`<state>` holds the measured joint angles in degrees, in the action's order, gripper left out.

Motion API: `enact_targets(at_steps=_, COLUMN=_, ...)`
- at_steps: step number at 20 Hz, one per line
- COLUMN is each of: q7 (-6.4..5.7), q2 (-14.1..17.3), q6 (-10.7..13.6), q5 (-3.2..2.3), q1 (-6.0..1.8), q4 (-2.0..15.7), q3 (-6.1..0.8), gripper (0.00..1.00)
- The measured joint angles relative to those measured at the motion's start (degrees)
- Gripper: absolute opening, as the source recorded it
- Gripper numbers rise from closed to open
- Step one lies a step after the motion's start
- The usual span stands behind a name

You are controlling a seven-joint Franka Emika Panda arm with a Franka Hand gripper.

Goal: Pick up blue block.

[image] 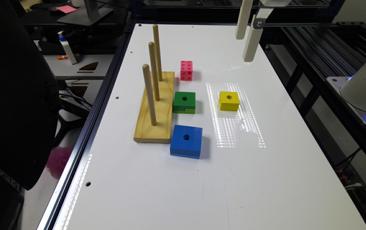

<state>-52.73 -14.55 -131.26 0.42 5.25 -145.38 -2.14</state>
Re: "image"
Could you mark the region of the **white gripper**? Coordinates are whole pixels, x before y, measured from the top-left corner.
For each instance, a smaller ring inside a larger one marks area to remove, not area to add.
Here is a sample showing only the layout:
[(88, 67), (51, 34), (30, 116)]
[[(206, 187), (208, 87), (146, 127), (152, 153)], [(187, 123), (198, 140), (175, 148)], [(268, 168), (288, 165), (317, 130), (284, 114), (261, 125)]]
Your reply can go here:
[[(266, 19), (270, 16), (275, 8), (287, 6), (291, 0), (260, 0), (259, 9), (252, 19), (252, 25), (247, 37), (245, 49), (243, 51), (244, 62), (253, 62), (259, 40), (262, 35), (262, 28), (265, 25)], [(242, 40), (245, 37), (250, 12), (252, 10), (253, 0), (242, 0), (238, 21), (236, 26), (235, 37), (237, 40)]]

